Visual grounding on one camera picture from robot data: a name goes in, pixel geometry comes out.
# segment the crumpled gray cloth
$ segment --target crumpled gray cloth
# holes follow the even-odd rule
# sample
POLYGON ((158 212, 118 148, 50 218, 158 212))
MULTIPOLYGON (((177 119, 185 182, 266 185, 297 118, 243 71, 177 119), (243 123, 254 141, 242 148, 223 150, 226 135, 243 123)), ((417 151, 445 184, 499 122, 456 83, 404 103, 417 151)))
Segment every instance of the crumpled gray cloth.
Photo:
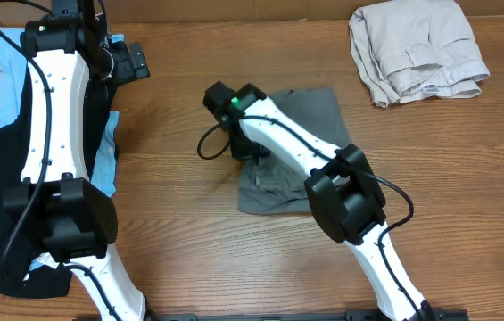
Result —
MULTIPOLYGON (((331 87, 269 95, 287 117, 313 135, 344 148, 351 143, 331 87)), ((240 173, 238 209, 250 214, 309 212, 304 179, 271 153, 247 160, 240 173)))

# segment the blue cloth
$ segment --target blue cloth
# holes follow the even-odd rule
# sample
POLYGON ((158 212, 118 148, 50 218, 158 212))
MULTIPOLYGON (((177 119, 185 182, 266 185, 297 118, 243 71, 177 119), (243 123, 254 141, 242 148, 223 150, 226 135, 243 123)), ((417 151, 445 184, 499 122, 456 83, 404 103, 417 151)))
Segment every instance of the blue cloth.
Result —
MULTIPOLYGON (((21 28, 0 28, 17 45, 20 44, 21 28)), ((124 36, 115 35, 114 42, 124 41, 124 36)), ((12 124, 20 113, 21 91, 26 80, 26 59, 0 37, 0 128, 12 124)), ((111 111, 103 132, 99 150, 95 156, 95 167, 91 184, 111 197, 116 191, 114 133, 119 123, 119 112, 111 111)), ((32 262, 29 270, 39 268, 41 263, 32 262)))

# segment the folded garment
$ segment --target folded garment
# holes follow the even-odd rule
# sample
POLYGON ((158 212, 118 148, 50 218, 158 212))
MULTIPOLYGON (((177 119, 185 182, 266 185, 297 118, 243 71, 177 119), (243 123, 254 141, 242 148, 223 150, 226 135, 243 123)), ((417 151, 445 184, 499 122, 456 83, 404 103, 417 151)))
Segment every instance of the folded garment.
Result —
MULTIPOLYGON (((351 143, 333 88, 294 89, 269 95, 290 119, 339 147, 351 143)), ((240 173, 238 209, 250 214, 310 211, 304 178, 273 153, 247 160, 240 173)))
POLYGON ((394 0, 357 9, 351 54, 377 106, 430 96, 471 98, 490 76, 452 0, 394 0))
MULTIPOLYGON (((15 43, 20 44, 23 29, 1 30, 15 43)), ((113 41, 122 41, 122 38, 123 36, 118 35, 113 41)), ((29 138, 29 127, 26 126, 31 104, 31 98, 28 97, 31 95, 28 79, 26 60, 0 37, 0 195, 8 185, 20 182, 21 168, 28 150, 27 146, 23 146, 29 138)), ((119 113, 109 111, 115 91, 116 87, 111 85, 99 88, 89 86, 87 92, 91 97, 84 102, 84 129, 87 130, 84 130, 84 152, 87 173, 91 177, 91 183, 108 196, 112 196, 116 191, 116 146, 113 135, 119 121, 119 113)), ((0 243, 4 235, 9 233, 11 224, 12 221, 0 206, 0 243)), ((25 249, 21 252, 24 255, 29 254, 25 249)), ((32 262, 29 268, 33 271, 30 275, 31 281, 26 283, 23 291, 8 289, 0 282, 0 293, 26 298, 65 295, 69 290, 71 273, 54 272, 49 267, 40 267, 40 263, 32 262), (38 285, 48 285, 44 280, 52 277, 56 281, 49 286, 38 285)))

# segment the black fabric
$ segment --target black fabric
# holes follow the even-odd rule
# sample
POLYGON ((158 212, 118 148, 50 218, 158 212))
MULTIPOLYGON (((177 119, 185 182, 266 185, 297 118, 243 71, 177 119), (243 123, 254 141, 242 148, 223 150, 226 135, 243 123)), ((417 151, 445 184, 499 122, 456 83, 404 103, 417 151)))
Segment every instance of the black fabric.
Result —
MULTIPOLYGON (((89 82, 83 105, 83 152, 87 174, 91 177, 96 152, 101 144, 111 101, 117 87, 111 84, 89 82)), ((4 189, 16 186, 21 180, 29 148, 31 124, 31 83, 29 72, 21 96, 18 118, 0 128, 0 257, 13 228, 10 216, 2 206, 4 189)), ((5 270, 11 279, 21 279, 28 271, 31 261, 40 253, 32 250, 29 242, 20 235, 13 246, 14 255, 8 258, 5 270)), ((29 280, 21 289, 12 289, 0 282, 0 293, 19 298, 51 298, 67 295, 71 280, 69 271, 53 271, 40 267, 29 272, 29 280)))

